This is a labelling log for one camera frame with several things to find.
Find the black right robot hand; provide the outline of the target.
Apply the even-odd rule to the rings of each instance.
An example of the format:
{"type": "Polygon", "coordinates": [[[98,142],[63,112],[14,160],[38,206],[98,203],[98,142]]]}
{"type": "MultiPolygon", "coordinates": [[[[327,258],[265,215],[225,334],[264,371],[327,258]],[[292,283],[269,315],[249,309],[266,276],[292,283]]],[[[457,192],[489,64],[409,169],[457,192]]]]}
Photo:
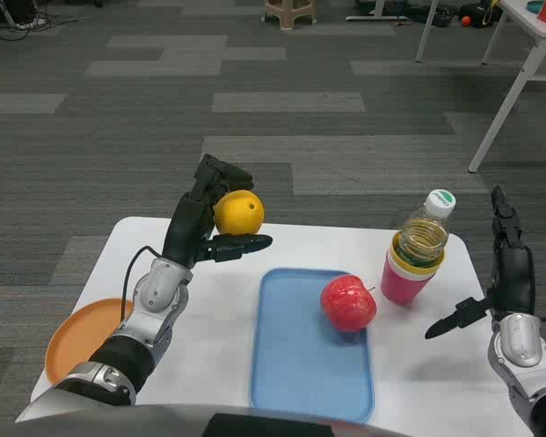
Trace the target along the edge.
{"type": "Polygon", "coordinates": [[[490,314],[496,321],[512,313],[535,312],[535,272],[530,248],[523,242],[520,215],[497,186],[490,195],[493,209],[493,267],[491,283],[482,300],[469,297],[455,306],[425,333],[427,340],[456,328],[464,329],[490,314]]]}

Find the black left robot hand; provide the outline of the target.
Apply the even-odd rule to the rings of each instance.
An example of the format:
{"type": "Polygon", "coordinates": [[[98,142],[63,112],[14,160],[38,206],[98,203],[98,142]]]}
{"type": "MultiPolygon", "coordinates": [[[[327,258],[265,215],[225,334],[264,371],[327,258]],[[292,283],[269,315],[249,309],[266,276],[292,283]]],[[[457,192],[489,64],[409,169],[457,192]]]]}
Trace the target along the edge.
{"type": "Polygon", "coordinates": [[[205,260],[224,262],[269,247],[268,235],[212,237],[215,228],[214,207],[226,194],[254,187],[252,176],[244,169],[209,154],[200,160],[194,174],[195,184],[178,201],[169,223],[162,257],[188,269],[205,260]]]}

